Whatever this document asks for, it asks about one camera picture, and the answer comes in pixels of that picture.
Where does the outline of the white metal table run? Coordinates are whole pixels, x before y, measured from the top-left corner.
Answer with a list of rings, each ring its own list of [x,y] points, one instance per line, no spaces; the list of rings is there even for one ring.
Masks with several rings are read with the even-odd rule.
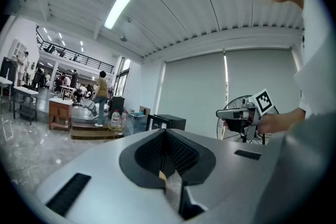
[[[12,85],[13,82],[4,78],[0,77],[0,114],[2,114],[3,111],[3,90],[4,88],[7,88],[9,90],[9,102],[11,99],[11,91],[12,91]]]
[[[32,121],[37,121],[37,102],[38,92],[30,90],[25,87],[15,86],[13,88],[13,118],[16,119],[16,114],[24,116],[29,120],[29,124]]]

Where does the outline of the long ceiling tube light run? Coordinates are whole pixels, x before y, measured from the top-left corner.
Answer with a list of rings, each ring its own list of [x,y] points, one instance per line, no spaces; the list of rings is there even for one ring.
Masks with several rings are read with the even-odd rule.
[[[114,4],[112,5],[106,21],[104,22],[104,27],[111,30],[116,23],[117,19],[119,18],[120,14],[123,12],[125,7],[131,0],[115,0]]]

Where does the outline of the large clear water jug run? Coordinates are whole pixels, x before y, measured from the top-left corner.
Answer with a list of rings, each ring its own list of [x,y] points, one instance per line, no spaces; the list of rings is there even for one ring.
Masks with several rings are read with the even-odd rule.
[[[109,122],[109,128],[111,130],[118,130],[121,127],[121,119],[118,110],[115,110],[111,116],[111,120]]]
[[[121,115],[120,123],[121,127],[126,127],[128,124],[129,118],[128,118],[128,111],[124,110]]]

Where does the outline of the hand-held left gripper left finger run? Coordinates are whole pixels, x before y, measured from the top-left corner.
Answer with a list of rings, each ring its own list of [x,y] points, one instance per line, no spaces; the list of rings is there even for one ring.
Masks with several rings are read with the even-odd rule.
[[[183,218],[171,207],[161,189],[142,188],[130,181],[119,165],[121,152],[153,134],[146,131],[95,145],[63,165],[36,189],[46,204],[76,173],[89,175],[65,218],[76,224],[180,224]]]

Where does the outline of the clear plastic bin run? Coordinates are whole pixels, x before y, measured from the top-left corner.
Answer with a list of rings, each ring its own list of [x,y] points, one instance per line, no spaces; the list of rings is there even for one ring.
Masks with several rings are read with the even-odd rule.
[[[146,131],[147,116],[141,113],[131,112],[128,114],[128,134],[133,135]]]

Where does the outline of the person's white shirt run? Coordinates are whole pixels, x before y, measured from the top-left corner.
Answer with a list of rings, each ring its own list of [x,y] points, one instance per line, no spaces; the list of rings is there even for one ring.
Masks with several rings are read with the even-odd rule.
[[[324,0],[304,0],[303,66],[294,79],[305,118],[336,112],[336,27]]]

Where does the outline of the black mezzanine railing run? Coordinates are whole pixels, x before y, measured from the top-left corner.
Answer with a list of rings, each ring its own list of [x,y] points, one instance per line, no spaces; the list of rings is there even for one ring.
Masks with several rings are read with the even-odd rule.
[[[106,73],[111,73],[114,69],[113,65],[85,56],[83,54],[76,53],[69,49],[61,48],[58,45],[54,45],[44,40],[38,39],[37,46],[41,51],[44,51],[53,56],[68,59],[72,62],[80,63],[91,68],[96,68],[105,71]]]

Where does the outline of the black standing fan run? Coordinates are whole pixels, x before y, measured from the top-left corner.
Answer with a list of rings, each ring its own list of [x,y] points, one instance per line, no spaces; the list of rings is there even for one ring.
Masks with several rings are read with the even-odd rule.
[[[222,110],[216,111],[217,138],[241,143],[266,145],[270,133],[261,133],[261,116],[251,95],[230,101]]]

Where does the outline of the person's right forearm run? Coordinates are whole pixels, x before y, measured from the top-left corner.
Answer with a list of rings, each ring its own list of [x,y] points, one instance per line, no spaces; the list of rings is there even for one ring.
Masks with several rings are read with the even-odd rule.
[[[302,108],[296,108],[295,110],[281,115],[281,129],[286,131],[293,125],[303,121],[306,117],[306,111]]]

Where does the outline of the low wooden platform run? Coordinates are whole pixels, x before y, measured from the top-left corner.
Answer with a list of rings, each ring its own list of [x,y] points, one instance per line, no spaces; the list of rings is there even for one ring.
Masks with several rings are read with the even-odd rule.
[[[96,127],[91,123],[73,123],[70,136],[73,140],[116,140],[124,134],[123,129],[113,130],[107,125]]]

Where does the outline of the person's right hand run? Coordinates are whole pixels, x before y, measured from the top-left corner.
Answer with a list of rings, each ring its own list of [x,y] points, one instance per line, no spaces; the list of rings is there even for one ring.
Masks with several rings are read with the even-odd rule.
[[[260,134],[282,132],[285,128],[282,120],[283,118],[280,114],[265,114],[261,118],[258,132]]]

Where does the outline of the wooden cabinet with white top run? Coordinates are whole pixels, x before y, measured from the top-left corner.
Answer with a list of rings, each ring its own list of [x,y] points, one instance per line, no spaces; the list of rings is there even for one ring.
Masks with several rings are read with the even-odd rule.
[[[70,132],[72,125],[71,108],[73,101],[62,98],[49,99],[49,129],[53,127]]]

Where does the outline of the grey roller blind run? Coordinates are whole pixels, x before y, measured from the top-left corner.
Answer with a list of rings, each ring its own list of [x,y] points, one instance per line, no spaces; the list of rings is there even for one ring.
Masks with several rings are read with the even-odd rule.
[[[216,111],[225,106],[224,54],[169,62],[158,113],[186,119],[185,131],[217,138]]]
[[[234,50],[225,56],[229,101],[267,89],[279,113],[299,106],[301,93],[293,78],[297,67],[290,50]]]

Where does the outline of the white cubby shelf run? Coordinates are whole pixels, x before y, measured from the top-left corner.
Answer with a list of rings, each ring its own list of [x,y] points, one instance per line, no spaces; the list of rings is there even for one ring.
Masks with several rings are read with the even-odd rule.
[[[8,58],[16,61],[17,58],[23,60],[27,47],[18,39],[14,39],[8,53]]]

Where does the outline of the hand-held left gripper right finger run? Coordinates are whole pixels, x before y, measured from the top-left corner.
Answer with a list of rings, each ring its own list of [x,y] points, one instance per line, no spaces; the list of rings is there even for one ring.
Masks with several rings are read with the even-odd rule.
[[[193,219],[252,220],[274,171],[284,133],[272,135],[267,145],[218,140],[181,130],[177,133],[216,156],[216,166],[204,184],[188,188],[191,202],[204,210]]]

